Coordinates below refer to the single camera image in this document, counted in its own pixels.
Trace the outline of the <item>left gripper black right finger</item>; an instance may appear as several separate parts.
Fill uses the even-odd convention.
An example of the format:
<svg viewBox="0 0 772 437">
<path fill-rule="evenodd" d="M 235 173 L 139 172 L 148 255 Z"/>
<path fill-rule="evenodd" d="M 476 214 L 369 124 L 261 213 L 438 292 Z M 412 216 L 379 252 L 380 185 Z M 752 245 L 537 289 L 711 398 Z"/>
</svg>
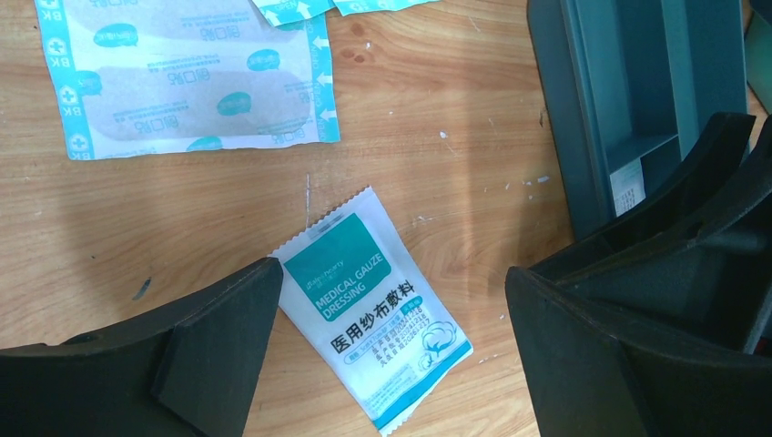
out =
<svg viewBox="0 0 772 437">
<path fill-rule="evenodd" d="M 771 361 L 521 267 L 505 295 L 543 436 L 768 436 Z"/>
</svg>

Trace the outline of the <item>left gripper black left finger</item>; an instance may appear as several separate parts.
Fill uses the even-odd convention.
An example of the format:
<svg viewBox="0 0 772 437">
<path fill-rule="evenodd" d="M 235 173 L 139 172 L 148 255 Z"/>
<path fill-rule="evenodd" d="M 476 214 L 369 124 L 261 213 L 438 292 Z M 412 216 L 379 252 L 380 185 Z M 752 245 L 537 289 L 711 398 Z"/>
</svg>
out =
<svg viewBox="0 0 772 437">
<path fill-rule="evenodd" d="M 283 270 L 260 259 L 61 344 L 1 352 L 4 436 L 240 436 Z"/>
</svg>

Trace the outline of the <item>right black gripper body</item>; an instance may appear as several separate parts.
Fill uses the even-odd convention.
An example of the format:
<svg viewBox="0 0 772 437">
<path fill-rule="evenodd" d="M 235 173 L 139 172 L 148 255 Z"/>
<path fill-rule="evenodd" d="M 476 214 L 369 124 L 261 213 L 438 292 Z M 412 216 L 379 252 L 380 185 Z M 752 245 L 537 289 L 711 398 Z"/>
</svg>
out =
<svg viewBox="0 0 772 437">
<path fill-rule="evenodd" d="M 533 265 L 576 296 L 618 305 L 730 350 L 771 320 L 771 126 L 715 114 L 658 194 Z"/>
</svg>

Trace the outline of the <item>teal white sachet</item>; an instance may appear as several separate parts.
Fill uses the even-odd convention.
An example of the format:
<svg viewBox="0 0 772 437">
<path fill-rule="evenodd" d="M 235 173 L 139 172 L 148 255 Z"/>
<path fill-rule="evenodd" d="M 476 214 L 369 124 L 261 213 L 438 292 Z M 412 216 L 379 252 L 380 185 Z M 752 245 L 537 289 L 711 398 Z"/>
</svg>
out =
<svg viewBox="0 0 772 437">
<path fill-rule="evenodd" d="M 283 269 L 279 307 L 383 436 L 472 354 L 372 188 L 273 257 Z"/>
<path fill-rule="evenodd" d="M 645 180 L 641 159 L 634 159 L 612 173 L 610 185 L 617 217 L 643 201 Z"/>
</svg>

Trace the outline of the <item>teal medicine box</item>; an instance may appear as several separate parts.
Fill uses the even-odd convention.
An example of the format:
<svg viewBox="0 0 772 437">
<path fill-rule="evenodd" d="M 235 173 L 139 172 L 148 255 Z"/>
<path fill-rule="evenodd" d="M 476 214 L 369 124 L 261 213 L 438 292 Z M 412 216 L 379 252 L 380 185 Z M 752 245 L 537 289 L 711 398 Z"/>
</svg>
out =
<svg viewBox="0 0 772 437">
<path fill-rule="evenodd" d="M 750 0 L 745 34 L 747 82 L 760 105 L 771 113 L 771 2 Z"/>
</svg>

